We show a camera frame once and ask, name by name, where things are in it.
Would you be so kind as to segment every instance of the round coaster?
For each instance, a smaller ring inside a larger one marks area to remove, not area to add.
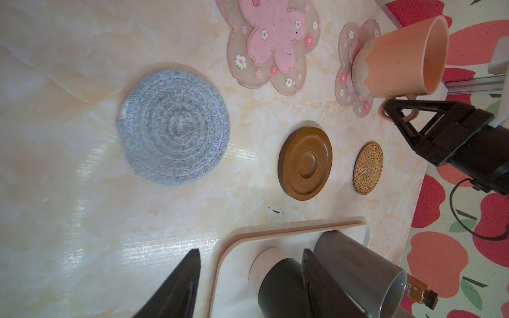
[[[294,131],[279,153],[277,174],[283,190],[299,201],[322,190],[332,168],[332,146],[323,130],[303,127]]]
[[[380,145],[370,142],[362,148],[353,170],[353,186],[360,194],[368,194],[377,186],[383,168]]]
[[[165,69],[145,76],[127,96],[119,129],[134,171],[154,182],[198,180],[221,160],[230,119],[219,92],[196,74]]]

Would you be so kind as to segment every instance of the white tray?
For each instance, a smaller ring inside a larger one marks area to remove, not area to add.
[[[320,236],[332,230],[339,230],[364,246],[370,240],[370,226],[357,223],[257,236],[233,243],[217,266],[209,318],[263,318],[248,281],[249,270],[258,255],[269,247],[279,247],[300,263],[304,249],[314,250]]]

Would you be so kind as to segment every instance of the brown wooden coaster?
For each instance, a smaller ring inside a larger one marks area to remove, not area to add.
[[[362,148],[353,170],[353,186],[360,194],[368,194],[377,186],[383,168],[382,148],[370,142]]]
[[[322,190],[332,168],[332,146],[323,130],[303,127],[294,131],[279,153],[277,175],[281,188],[299,201]]]

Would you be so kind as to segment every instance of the orange mug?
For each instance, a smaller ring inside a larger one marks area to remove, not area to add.
[[[439,15],[375,38],[362,47],[352,65],[355,89],[364,96],[385,97],[378,114],[392,121],[384,107],[389,99],[429,95],[437,90],[447,60],[449,28]],[[417,117],[419,110],[403,119]]]

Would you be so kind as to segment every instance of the rattan coaster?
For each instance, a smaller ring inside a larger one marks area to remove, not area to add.
[[[380,145],[370,142],[362,148],[353,170],[353,186],[360,194],[368,194],[377,186],[383,168]]]

